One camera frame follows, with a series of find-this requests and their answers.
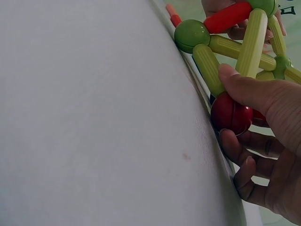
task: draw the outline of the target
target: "red ball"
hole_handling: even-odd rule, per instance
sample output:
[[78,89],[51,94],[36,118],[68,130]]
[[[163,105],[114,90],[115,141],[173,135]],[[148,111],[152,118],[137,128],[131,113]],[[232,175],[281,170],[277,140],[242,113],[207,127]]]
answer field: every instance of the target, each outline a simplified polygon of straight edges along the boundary
[[267,119],[259,111],[253,109],[253,119],[267,123]]
[[252,125],[253,110],[235,102],[227,92],[220,94],[211,108],[211,122],[218,131],[230,129],[237,136]]

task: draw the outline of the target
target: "small stain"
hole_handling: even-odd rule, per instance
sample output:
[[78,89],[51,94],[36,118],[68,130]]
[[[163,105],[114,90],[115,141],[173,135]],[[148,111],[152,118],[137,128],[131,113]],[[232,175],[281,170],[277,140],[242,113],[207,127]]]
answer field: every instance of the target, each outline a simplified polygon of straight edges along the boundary
[[187,155],[187,154],[183,154],[183,158],[186,160],[186,161],[189,161],[190,160],[190,156],[189,155]]

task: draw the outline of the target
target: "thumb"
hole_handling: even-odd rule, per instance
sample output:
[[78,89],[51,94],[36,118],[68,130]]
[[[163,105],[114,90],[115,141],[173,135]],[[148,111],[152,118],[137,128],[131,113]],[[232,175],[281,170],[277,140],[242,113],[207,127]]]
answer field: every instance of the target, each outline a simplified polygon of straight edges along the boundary
[[228,94],[243,106],[248,106],[260,111],[268,111],[277,98],[279,85],[274,81],[259,81],[243,77],[230,65],[221,64],[219,77]]

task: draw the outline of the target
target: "red stick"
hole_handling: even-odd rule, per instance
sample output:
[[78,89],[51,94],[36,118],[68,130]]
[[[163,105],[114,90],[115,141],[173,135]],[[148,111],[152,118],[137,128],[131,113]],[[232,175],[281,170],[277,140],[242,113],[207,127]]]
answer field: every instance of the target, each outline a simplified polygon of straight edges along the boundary
[[179,15],[172,15],[170,17],[170,20],[173,23],[174,27],[177,27],[180,24],[180,22],[182,22]]
[[220,34],[248,19],[252,10],[250,3],[239,2],[208,17],[204,25],[209,33]]

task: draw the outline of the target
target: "white sheet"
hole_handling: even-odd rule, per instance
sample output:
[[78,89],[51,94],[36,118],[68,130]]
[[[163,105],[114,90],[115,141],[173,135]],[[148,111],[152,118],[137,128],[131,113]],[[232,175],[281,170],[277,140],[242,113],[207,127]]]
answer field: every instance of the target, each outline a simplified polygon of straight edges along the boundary
[[2,226],[259,225],[147,0],[2,0],[0,21]]

